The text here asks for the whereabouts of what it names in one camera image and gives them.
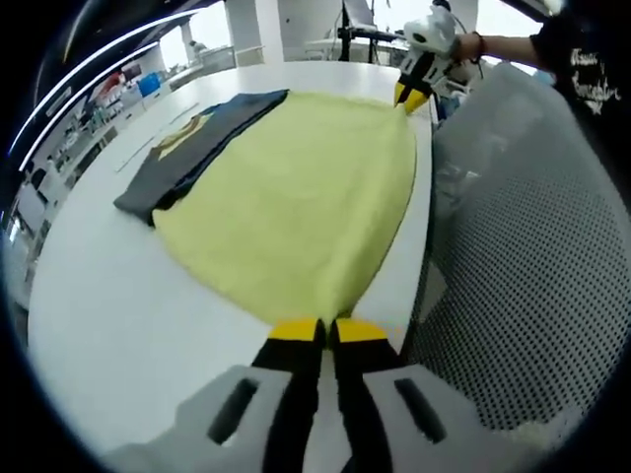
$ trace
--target black t-shirt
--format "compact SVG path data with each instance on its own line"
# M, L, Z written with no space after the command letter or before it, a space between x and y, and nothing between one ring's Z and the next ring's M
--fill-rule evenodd
M625 156L624 136L631 133L626 130L631 70L627 72L624 41L598 47L597 37L584 32L566 12L550 18L530 39L543 65L555 74L556 89L582 111L618 171L627 173L631 160Z

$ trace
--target white table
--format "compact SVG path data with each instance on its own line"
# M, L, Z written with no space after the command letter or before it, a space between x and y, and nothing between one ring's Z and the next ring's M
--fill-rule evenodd
M239 92L289 88L391 102L397 77L396 69L337 62L257 65L203 77L138 117L87 169L39 258L29 332L45 390L95 453L167 429L181 401L229 366L249 365L269 330L198 284L151 229L113 207L150 146L192 114ZM429 106L410 123L418 146L412 197L383 267L355 310L384 326L397 350L425 249Z

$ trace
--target person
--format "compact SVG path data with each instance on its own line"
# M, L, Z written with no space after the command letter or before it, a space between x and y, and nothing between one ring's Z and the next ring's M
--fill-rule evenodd
M192 40L188 43L188 45L193 48L195 55L198 55L201 51L205 51L207 49L206 45L199 41Z
M567 0L530 37L462 34L455 59L482 55L520 62L553 74L555 88L587 118L596 138L613 159L616 172L631 175L626 164L625 125L629 123L628 38L622 2Z

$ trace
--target person's arm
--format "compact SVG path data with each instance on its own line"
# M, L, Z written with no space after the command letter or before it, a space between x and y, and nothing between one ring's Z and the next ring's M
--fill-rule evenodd
M505 61L515 61L537 69L548 70L539 58L529 37L483 36L461 34L456 50L456 59L470 60L478 54L497 57Z
M454 58L462 61L489 55L557 74L569 61L575 33L572 20L561 12L530 37L483 36L480 40L478 34L461 34Z

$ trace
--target hand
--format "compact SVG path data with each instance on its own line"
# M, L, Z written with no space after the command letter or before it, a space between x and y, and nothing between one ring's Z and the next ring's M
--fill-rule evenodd
M480 37L474 33L467 33L459 34L457 39L459 45L454 52L454 59L457 61L476 59L482 46Z

